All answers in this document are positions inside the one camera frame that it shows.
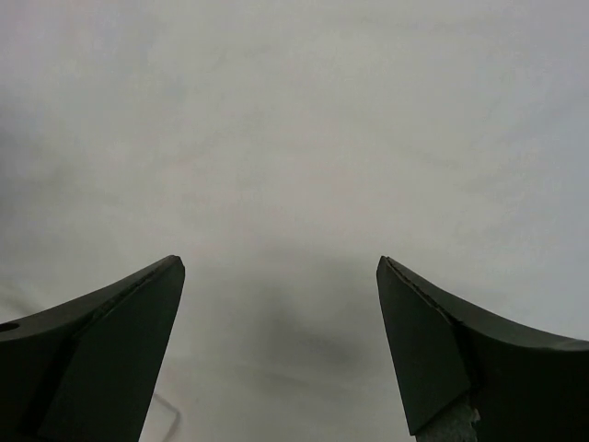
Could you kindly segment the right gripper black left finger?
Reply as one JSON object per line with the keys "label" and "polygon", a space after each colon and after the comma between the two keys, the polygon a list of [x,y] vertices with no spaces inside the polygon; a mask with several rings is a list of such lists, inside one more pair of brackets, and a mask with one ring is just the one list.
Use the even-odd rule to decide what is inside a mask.
{"label": "right gripper black left finger", "polygon": [[1,326],[4,441],[136,441],[178,312],[171,255]]}

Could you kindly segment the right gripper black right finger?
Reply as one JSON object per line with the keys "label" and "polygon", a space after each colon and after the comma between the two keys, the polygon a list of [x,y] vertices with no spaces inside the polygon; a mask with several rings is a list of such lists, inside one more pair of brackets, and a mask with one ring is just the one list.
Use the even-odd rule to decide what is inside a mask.
{"label": "right gripper black right finger", "polygon": [[584,441],[588,344],[527,327],[382,257],[378,296],[419,441]]}

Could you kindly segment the white printed t shirt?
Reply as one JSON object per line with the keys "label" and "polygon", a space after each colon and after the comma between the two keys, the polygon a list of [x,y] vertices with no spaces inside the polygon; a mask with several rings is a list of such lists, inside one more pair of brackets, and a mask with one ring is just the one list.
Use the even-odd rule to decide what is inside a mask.
{"label": "white printed t shirt", "polygon": [[406,441],[388,256],[588,336],[584,1],[5,1],[1,318],[168,255],[145,441]]}

